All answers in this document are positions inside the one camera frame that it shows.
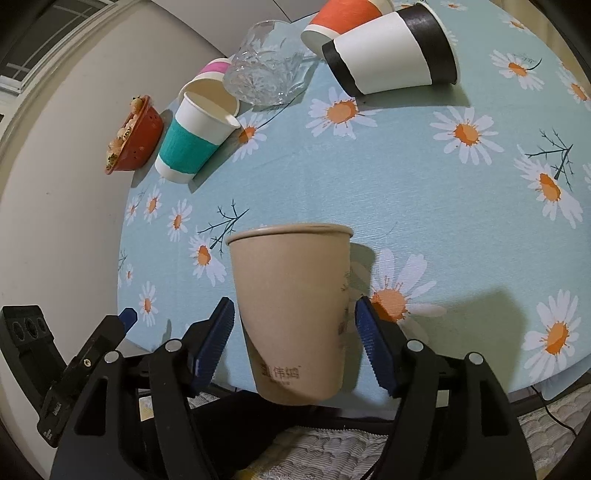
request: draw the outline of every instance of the cable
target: cable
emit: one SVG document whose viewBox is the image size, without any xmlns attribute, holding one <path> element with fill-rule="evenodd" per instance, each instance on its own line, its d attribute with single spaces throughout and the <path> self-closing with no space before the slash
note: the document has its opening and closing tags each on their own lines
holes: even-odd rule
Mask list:
<svg viewBox="0 0 591 480">
<path fill-rule="evenodd" d="M 570 430 L 572 432 L 572 434 L 574 435 L 574 437 L 576 438 L 577 437 L 577 432 L 574 431 L 574 428 L 568 426 L 566 423 L 563 423 L 562 421 L 560 421 L 559 419 L 557 419 L 554 415 L 552 415 L 550 413 L 550 410 L 548 410 L 548 402 L 546 402 L 546 400 L 542 396 L 542 394 L 540 392 L 538 392 L 533 385 L 531 386 L 531 389 L 538 394 L 540 400 L 544 404 L 544 408 L 546 409 L 546 413 L 550 416 L 550 418 L 552 420 L 554 420 L 561 427 L 564 427 L 565 429 Z"/>
<path fill-rule="evenodd" d="M 378 462 L 376 461 L 371 467 L 369 467 L 368 471 L 365 472 L 359 480 L 367 480 L 370 477 L 370 475 L 374 472 L 377 463 Z"/>
</svg>

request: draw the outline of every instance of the white paper cup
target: white paper cup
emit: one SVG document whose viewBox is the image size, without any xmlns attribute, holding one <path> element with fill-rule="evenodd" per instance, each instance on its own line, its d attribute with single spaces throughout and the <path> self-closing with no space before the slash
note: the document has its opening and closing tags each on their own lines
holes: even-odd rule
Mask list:
<svg viewBox="0 0 591 480">
<path fill-rule="evenodd" d="M 223 87 L 223 76 L 232 61 L 230 59 L 215 59 L 205 65 L 197 76 L 186 83 L 178 93 L 178 103 L 183 101 L 185 92 L 197 93 L 221 106 L 224 110 L 236 116 L 240 110 L 240 101 Z"/>
<path fill-rule="evenodd" d="M 388 0 L 329 0 L 301 33 L 301 40 L 323 58 L 322 45 L 392 11 Z"/>
<path fill-rule="evenodd" d="M 188 183 L 240 126 L 238 119 L 218 104 L 185 92 L 160 147 L 156 170 L 167 180 Z"/>
<path fill-rule="evenodd" d="M 361 25 L 322 47 L 347 94 L 456 83 L 457 57 L 441 20 L 424 3 Z"/>
</svg>

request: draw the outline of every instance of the beige paper cup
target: beige paper cup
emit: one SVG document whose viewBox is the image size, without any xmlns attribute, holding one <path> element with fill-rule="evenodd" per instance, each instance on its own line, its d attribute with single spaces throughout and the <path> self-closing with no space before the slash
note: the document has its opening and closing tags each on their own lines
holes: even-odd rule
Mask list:
<svg viewBox="0 0 591 480">
<path fill-rule="evenodd" d="M 340 389 L 352 235 L 300 223 L 228 239 L 252 374 L 267 400 L 307 405 Z"/>
</svg>

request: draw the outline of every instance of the black and white paper cup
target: black and white paper cup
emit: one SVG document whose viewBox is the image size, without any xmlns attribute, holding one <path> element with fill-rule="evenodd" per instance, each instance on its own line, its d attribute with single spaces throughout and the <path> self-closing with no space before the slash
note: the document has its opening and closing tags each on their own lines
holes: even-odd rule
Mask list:
<svg viewBox="0 0 591 480">
<path fill-rule="evenodd" d="M 360 25 L 324 44 L 322 52 L 351 96 L 459 79 L 446 29 L 424 3 Z"/>
</svg>

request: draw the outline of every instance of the window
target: window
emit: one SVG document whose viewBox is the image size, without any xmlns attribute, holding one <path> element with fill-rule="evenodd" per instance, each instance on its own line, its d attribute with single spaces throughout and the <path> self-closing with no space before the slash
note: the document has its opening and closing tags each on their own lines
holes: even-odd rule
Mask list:
<svg viewBox="0 0 591 480">
<path fill-rule="evenodd" d="M 0 69 L 0 89 L 21 93 L 34 74 L 35 65 L 62 38 L 111 4 L 111 0 L 57 0 L 18 43 L 8 64 Z"/>
</svg>

